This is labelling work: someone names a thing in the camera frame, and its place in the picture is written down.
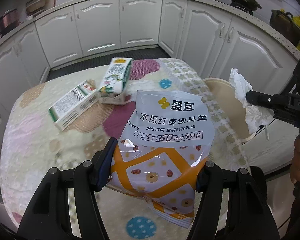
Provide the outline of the person's right hand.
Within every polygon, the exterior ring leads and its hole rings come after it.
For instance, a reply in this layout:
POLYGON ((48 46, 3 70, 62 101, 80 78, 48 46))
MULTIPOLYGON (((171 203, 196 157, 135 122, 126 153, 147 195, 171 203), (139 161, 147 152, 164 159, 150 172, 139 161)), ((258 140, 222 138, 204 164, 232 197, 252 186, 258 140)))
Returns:
POLYGON ((290 179, 293 184, 300 182, 300 136, 294 141, 294 155, 290 167, 290 179))

